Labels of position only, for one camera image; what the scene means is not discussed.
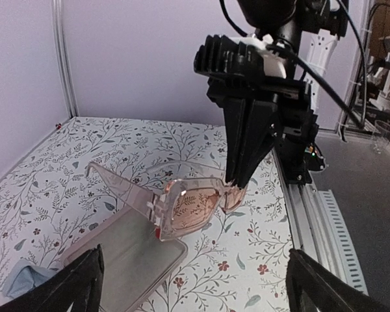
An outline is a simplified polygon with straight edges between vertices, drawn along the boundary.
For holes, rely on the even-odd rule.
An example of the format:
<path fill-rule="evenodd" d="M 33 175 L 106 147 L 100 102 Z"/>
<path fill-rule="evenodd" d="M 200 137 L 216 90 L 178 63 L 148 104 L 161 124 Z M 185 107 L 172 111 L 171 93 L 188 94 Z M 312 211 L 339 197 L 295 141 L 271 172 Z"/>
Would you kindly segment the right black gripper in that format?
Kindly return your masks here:
<path fill-rule="evenodd" d="M 272 136 L 305 136 L 319 130 L 308 83 L 267 79 L 261 86 L 208 80 L 207 97 L 224 112 L 226 182 L 244 189 L 274 143 Z"/>

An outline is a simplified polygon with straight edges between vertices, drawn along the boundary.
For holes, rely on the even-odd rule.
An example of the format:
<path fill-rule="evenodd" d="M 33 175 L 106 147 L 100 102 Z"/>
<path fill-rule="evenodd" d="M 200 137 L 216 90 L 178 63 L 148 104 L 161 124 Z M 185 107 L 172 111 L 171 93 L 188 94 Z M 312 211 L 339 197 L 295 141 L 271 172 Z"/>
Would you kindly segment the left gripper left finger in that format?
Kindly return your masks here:
<path fill-rule="evenodd" d="M 0 311 L 99 311 L 104 277 L 100 245 L 89 249 L 41 286 Z"/>

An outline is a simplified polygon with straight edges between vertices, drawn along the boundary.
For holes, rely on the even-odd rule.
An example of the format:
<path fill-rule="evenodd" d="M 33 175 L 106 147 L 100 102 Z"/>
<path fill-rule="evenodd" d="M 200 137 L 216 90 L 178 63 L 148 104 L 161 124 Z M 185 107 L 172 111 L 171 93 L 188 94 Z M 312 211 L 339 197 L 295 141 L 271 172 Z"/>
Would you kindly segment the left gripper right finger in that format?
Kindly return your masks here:
<path fill-rule="evenodd" d="M 285 282 L 291 311 L 390 311 L 301 250 L 289 250 Z"/>

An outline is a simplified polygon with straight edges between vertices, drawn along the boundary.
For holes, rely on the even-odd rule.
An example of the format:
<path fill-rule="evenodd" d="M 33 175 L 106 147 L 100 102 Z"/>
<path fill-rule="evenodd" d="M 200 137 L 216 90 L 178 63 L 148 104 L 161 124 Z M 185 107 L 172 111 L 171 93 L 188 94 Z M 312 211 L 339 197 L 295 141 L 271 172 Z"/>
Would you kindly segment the pink glasses case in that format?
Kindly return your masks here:
<path fill-rule="evenodd" d="M 97 246 L 105 266 L 101 311 L 136 311 L 188 254 L 180 240 L 160 241 L 154 225 L 129 206 L 72 244 L 60 261 L 68 265 Z"/>

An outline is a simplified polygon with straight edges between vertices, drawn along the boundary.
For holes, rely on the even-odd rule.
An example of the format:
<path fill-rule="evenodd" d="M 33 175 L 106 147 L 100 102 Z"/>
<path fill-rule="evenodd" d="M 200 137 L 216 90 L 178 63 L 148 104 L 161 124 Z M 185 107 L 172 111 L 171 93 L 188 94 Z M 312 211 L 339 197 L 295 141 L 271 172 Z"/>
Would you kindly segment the small blue cloth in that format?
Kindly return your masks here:
<path fill-rule="evenodd" d="M 15 299 L 50 280 L 57 270 L 36 266 L 26 259 L 20 259 L 10 271 L 3 284 L 3 296 Z"/>

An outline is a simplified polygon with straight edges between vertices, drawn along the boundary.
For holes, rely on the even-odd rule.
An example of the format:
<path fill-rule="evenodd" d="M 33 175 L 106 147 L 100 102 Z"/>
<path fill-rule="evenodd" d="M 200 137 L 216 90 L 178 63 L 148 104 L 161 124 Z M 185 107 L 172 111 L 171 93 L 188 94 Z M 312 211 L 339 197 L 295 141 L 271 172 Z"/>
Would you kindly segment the pink translucent sunglasses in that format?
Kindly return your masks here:
<path fill-rule="evenodd" d="M 184 166 L 201 176 L 172 179 L 162 194 L 156 194 L 96 162 L 88 164 L 86 175 L 95 170 L 118 199 L 155 225 L 156 237 L 160 241 L 170 241 L 200 230 L 218 208 L 225 215 L 231 214 L 246 195 L 246 187 L 241 189 L 224 181 L 223 169 L 204 164 L 174 160 L 159 163 L 146 172 L 158 172 L 171 166 Z"/>

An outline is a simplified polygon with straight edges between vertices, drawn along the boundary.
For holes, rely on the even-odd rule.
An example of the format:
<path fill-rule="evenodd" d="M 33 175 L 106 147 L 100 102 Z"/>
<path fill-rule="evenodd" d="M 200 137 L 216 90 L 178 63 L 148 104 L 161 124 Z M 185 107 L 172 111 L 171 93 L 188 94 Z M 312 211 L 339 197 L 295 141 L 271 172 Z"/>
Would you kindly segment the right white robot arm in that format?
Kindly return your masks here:
<path fill-rule="evenodd" d="M 212 35 L 194 59 L 194 71 L 208 78 L 207 97 L 223 110 L 226 181 L 243 189 L 259 163 L 276 151 L 290 184 L 311 182 L 306 149 L 319 131 L 317 87 L 346 110 L 333 88 L 299 57 L 303 33 L 346 34 L 342 10 L 329 1 L 240 1 L 252 35 Z"/>

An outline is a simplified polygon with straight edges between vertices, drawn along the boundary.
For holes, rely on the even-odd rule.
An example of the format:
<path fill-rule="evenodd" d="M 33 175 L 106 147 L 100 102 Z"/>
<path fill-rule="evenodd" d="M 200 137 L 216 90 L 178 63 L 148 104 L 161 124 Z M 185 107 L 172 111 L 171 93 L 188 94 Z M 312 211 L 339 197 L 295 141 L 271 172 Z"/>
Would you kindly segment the clear plastic cup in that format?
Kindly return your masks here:
<path fill-rule="evenodd" d="M 380 154 L 390 143 L 390 124 L 376 120 L 371 139 L 373 150 Z"/>

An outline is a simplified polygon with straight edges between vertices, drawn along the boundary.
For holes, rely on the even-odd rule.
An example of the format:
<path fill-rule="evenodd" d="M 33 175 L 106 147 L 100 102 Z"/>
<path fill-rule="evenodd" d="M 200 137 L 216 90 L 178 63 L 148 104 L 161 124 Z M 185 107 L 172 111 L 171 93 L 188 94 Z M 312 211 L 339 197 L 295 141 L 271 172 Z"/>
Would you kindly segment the front aluminium rail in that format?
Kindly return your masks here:
<path fill-rule="evenodd" d="M 356 249 L 333 192 L 319 190 L 314 183 L 285 182 L 281 161 L 274 150 L 265 162 L 275 167 L 265 174 L 264 189 L 274 196 L 274 202 L 265 207 L 269 220 L 289 223 L 295 248 L 303 250 L 347 285 L 368 294 Z"/>

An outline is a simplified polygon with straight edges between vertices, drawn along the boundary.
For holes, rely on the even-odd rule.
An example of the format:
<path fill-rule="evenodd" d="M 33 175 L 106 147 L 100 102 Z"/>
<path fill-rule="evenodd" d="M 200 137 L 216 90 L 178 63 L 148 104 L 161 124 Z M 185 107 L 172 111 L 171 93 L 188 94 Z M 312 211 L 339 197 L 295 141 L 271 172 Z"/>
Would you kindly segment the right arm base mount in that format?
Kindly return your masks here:
<path fill-rule="evenodd" d="M 321 172 L 326 161 L 315 142 L 317 130 L 305 136 L 284 135 L 276 145 L 276 153 L 284 182 L 288 185 L 306 185 L 313 182 L 310 172 Z"/>

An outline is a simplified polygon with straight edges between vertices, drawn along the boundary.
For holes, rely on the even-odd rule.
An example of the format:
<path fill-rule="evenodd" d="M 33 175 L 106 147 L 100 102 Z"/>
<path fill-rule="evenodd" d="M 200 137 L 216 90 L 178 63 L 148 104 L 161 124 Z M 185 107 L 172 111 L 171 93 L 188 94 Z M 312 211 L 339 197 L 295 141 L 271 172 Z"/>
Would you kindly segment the right aluminium frame post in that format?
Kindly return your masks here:
<path fill-rule="evenodd" d="M 53 18 L 53 36 L 55 41 L 55 49 L 62 91 L 64 94 L 68 117 L 74 118 L 79 116 L 79 108 L 77 105 L 77 100 L 73 87 L 68 47 L 64 31 L 63 1 L 52 0 L 51 10 Z"/>

